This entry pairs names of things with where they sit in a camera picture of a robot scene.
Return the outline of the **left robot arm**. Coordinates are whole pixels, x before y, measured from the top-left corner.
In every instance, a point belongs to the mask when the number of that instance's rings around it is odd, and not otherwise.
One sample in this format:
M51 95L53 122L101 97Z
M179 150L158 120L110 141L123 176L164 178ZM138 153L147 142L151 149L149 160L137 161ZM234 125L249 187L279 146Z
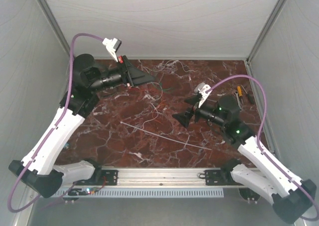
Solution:
M139 70L126 56L118 57L109 69L90 54L73 61L71 92L66 92L60 107L37 145L22 159L14 160L9 170L44 198L53 196L61 186L73 182L97 185L102 181L102 167L94 160L55 165L55 161L74 131L99 102L98 92L124 85L132 88L154 81L154 76Z

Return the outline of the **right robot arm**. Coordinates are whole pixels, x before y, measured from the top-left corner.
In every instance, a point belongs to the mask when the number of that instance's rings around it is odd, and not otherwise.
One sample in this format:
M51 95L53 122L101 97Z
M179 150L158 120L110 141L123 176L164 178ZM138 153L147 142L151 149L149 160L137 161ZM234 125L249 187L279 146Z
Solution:
M263 173L260 176L238 160L231 160L220 173L226 185L242 184L266 199L285 223L293 224L314 204L316 184L303 180L285 167L257 139L255 132L240 117L240 108L232 95L222 96L215 105L200 102L201 95L185 100L191 106L183 113L173 114L183 127L193 118L201 118L220 128L226 143L236 148Z

